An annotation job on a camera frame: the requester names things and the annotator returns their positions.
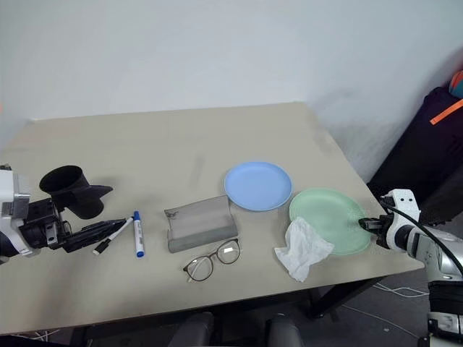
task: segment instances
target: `green plate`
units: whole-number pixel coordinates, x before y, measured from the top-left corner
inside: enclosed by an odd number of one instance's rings
[[[334,190],[300,192],[289,206],[289,218],[297,217],[304,218],[318,235],[334,244],[332,254],[358,253],[370,244],[370,234],[358,223],[365,212],[354,200]]]

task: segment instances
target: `beige tabletop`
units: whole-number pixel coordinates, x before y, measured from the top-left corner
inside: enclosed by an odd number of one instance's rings
[[[142,259],[135,257],[131,228],[100,256],[86,247],[67,254],[42,249],[0,266],[0,333],[139,317],[304,288],[373,278],[422,267],[374,243],[356,255],[330,256],[312,266],[304,283],[293,280],[276,259],[284,246],[288,206],[252,213],[231,204],[242,256],[217,264],[205,282],[188,283],[182,268],[219,243],[176,254],[167,249],[163,210],[224,194],[225,173],[249,160],[283,167],[294,193],[336,189],[356,200],[367,215],[382,209],[339,147],[303,103],[212,108],[52,119],[27,125],[3,151],[29,178],[32,200],[51,169],[81,166],[91,184],[114,190],[94,220],[63,212],[74,231],[96,221],[125,218],[139,210],[145,234]]]

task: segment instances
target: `black funnel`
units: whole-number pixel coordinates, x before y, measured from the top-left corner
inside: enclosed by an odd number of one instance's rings
[[[79,166],[62,166],[48,172],[39,184],[45,193],[51,195],[55,206],[61,212],[69,208],[77,217],[91,219],[103,211],[102,196],[113,190],[108,186],[91,186]]]

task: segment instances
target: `blue plate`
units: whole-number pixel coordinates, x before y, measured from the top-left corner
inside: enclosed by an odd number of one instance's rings
[[[239,164],[225,176],[225,192],[232,202],[251,211],[269,211],[282,206],[292,193],[288,174],[263,161]]]

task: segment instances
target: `orange strap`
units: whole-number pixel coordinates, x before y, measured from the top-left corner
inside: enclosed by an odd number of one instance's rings
[[[463,107],[463,99],[458,101],[457,103],[454,103],[452,106],[447,108],[446,110],[440,112],[437,116],[435,116],[433,119],[431,119],[429,122],[432,125],[436,125],[438,122],[440,122],[442,119],[446,118],[450,113],[455,112],[459,108]]]

